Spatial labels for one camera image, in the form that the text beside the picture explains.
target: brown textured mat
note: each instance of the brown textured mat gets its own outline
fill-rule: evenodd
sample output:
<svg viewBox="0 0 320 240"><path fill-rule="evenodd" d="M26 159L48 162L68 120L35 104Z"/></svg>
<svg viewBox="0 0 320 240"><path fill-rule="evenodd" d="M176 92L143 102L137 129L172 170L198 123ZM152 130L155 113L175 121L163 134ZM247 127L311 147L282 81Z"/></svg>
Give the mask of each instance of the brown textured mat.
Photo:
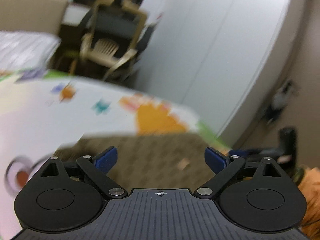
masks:
<svg viewBox="0 0 320 240"><path fill-rule="evenodd" d="M191 188L214 176L204 162L208 147L197 134L82 138L70 149L57 150L63 161L96 155L110 146L118 150L118 162L108 176L128 192L132 188Z"/></svg>

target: orange cloth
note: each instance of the orange cloth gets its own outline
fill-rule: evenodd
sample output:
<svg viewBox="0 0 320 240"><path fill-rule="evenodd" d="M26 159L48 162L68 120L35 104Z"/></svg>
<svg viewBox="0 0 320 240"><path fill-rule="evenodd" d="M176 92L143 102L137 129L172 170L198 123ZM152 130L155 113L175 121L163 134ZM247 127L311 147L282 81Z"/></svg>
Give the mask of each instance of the orange cloth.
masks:
<svg viewBox="0 0 320 240"><path fill-rule="evenodd" d="M319 239L320 233L320 170L305 169L305 175L298 187L307 200L307 212L301 224L301 231L311 239Z"/></svg>

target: small beige object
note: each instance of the small beige object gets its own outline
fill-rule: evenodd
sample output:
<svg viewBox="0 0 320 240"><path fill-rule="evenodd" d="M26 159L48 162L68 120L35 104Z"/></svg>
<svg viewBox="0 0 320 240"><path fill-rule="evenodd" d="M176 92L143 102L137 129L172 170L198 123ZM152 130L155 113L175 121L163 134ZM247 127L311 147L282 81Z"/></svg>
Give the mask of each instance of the small beige object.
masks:
<svg viewBox="0 0 320 240"><path fill-rule="evenodd" d="M178 169L183 171L189 164L190 161L187 158L183 158L182 161L178 163Z"/></svg>

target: beige sofa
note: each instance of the beige sofa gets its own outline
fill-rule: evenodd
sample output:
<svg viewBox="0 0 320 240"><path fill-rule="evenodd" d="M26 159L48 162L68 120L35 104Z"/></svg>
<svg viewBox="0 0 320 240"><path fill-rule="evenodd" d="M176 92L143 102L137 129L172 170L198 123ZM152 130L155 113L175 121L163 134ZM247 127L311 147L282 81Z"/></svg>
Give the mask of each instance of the beige sofa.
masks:
<svg viewBox="0 0 320 240"><path fill-rule="evenodd" d="M0 31L58 34L68 0L0 0Z"/></svg>

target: chair armrest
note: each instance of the chair armrest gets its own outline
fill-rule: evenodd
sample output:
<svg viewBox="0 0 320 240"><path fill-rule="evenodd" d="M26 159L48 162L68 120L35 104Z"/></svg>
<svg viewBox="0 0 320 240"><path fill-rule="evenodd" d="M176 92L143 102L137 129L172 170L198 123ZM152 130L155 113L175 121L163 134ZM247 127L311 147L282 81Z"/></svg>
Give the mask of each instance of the chair armrest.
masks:
<svg viewBox="0 0 320 240"><path fill-rule="evenodd" d="M124 63L128 62L130 59L132 59L137 54L136 49L129 49L104 75L103 81L105 81L108 76L113 73L117 68L121 67Z"/></svg>
<svg viewBox="0 0 320 240"><path fill-rule="evenodd" d="M92 42L92 34L86 33L82 37L82 43L80 48L80 60L83 62L87 60L88 51L89 51L89 48L91 47L91 42Z"/></svg>

